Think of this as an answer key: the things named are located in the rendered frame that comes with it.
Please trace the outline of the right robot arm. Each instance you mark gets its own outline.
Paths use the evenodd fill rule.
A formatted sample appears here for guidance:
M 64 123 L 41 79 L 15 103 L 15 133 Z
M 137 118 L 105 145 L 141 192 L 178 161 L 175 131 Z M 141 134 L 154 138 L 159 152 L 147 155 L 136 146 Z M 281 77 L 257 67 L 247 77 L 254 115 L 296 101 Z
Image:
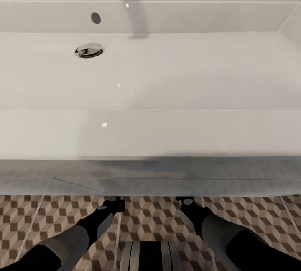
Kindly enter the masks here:
M 227 271 L 301 271 L 300 260 L 272 248 L 251 229 L 209 215 L 214 213 L 195 205 L 193 197 L 176 200 L 182 201 L 181 219 L 204 239 Z

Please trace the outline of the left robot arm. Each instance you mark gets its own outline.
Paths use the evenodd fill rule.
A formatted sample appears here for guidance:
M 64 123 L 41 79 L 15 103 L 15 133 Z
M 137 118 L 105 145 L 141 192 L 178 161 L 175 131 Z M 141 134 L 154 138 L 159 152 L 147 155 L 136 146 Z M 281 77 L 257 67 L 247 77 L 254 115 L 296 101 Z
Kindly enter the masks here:
M 112 225 L 125 200 L 111 196 L 96 211 L 68 230 L 28 249 L 14 264 L 0 271 L 72 271 L 86 251 Z

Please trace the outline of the robot trunk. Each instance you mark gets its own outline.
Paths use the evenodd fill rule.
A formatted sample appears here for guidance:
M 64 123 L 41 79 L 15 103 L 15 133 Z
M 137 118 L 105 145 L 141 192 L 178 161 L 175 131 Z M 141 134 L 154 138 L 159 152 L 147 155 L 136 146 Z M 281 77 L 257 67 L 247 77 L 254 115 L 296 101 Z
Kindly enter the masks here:
M 120 271 L 181 271 L 178 248 L 173 241 L 128 241 Z

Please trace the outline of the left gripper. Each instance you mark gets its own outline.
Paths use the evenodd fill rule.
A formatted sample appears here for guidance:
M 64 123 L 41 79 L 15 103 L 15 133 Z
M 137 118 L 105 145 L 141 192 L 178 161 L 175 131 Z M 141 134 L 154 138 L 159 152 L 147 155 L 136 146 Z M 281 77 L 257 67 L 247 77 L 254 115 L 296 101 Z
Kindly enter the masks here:
M 117 212 L 123 212 L 125 210 L 125 200 L 124 199 L 120 199 L 117 201 L 109 201 L 109 200 L 105 200 L 104 201 L 104 205 L 107 204 L 112 204 L 115 207 L 115 214 Z

